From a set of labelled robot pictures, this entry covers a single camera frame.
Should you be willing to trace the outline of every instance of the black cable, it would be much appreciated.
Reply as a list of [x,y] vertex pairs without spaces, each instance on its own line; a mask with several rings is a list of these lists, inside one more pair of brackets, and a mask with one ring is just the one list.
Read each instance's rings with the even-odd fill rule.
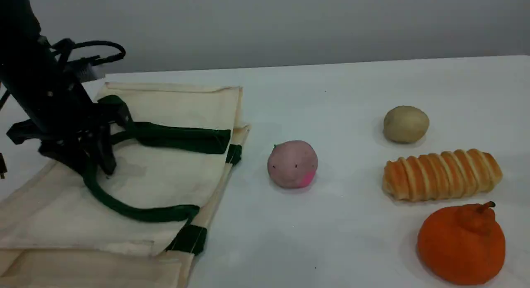
[[[118,54],[114,54],[105,58],[100,58],[100,56],[97,56],[96,59],[91,60],[90,65],[96,66],[96,65],[102,65],[104,63],[113,63],[114,61],[121,60],[125,57],[125,48],[117,43],[109,42],[109,41],[88,41],[88,42],[82,42],[82,43],[76,43],[72,50],[76,48],[86,48],[88,46],[110,46],[112,48],[118,49],[120,52]],[[53,55],[59,55],[63,52],[61,49],[55,50],[53,52]]]
[[4,93],[4,95],[2,96],[2,98],[0,99],[0,110],[2,110],[2,107],[4,107],[5,105],[5,102],[7,101],[7,99],[9,98],[11,94],[9,93],[9,91],[6,91]]

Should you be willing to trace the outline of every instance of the white table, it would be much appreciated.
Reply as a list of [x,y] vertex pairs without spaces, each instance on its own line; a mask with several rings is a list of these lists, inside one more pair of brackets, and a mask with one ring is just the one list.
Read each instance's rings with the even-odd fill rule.
[[[418,262],[417,231],[436,209],[490,200],[507,254],[488,286],[530,286],[530,56],[125,73],[106,81],[244,86],[244,119],[253,128],[190,288],[451,287]],[[93,95],[101,84],[85,87]],[[383,116],[403,104],[430,117],[420,144],[382,136]],[[23,117],[14,100],[0,112],[0,152],[10,166],[4,195],[46,161],[37,142],[15,146],[4,135]],[[303,192],[275,188],[265,167],[273,144],[293,139],[311,143],[320,160]],[[469,148],[492,153],[503,169],[488,195],[401,203],[383,194],[387,160]]]

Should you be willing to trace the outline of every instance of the green strap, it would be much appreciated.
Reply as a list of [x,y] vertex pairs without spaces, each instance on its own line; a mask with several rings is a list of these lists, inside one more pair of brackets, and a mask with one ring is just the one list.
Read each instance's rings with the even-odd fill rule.
[[204,251],[207,234],[208,229],[204,227],[186,225],[165,250],[187,252],[197,256]]
[[226,162],[228,164],[232,164],[233,166],[237,165],[239,161],[241,160],[241,154],[243,152],[243,148],[241,145],[234,145],[231,144],[229,147],[229,152],[226,155]]
[[[104,97],[98,100],[98,103],[125,106],[125,103],[115,95]],[[113,145],[127,139],[136,139],[145,146],[179,148],[207,154],[224,154],[231,139],[230,130],[165,127],[149,122],[134,122],[131,117],[127,119],[124,128],[124,131],[111,136]],[[150,223],[180,222],[183,220],[187,220],[189,223],[199,212],[200,207],[197,205],[157,208],[135,208],[127,205],[101,188],[96,180],[97,170],[98,165],[93,160],[87,163],[82,175],[85,185],[98,201],[123,216]]]
[[[236,165],[241,160],[243,148],[241,145],[231,144],[226,155],[226,162]],[[166,248],[166,251],[181,251],[200,254],[204,250],[208,230],[195,225],[184,226],[176,235],[175,239]]]

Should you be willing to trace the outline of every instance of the bread roll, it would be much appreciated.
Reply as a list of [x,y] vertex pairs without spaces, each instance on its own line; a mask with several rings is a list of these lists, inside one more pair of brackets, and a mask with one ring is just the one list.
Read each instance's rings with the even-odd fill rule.
[[494,157],[476,149],[400,157],[386,163],[383,190],[394,199],[427,201],[491,191],[502,179]]

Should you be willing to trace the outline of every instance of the beige fabric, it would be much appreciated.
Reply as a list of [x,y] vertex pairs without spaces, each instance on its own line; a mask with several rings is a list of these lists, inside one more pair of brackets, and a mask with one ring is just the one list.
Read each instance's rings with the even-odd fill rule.
[[[236,129],[232,144],[244,145],[249,127]],[[231,164],[192,224],[210,227]],[[193,254],[170,251],[138,258],[99,251],[0,250],[0,286],[33,288],[184,288]]]
[[[99,94],[118,95],[135,121],[165,126],[234,129],[242,88],[108,83]],[[150,148],[132,140],[114,148],[117,169],[98,182],[134,207],[203,206],[224,173],[226,154]],[[79,175],[51,164],[0,203],[0,249],[85,249],[156,256],[184,222],[141,223],[96,201]]]

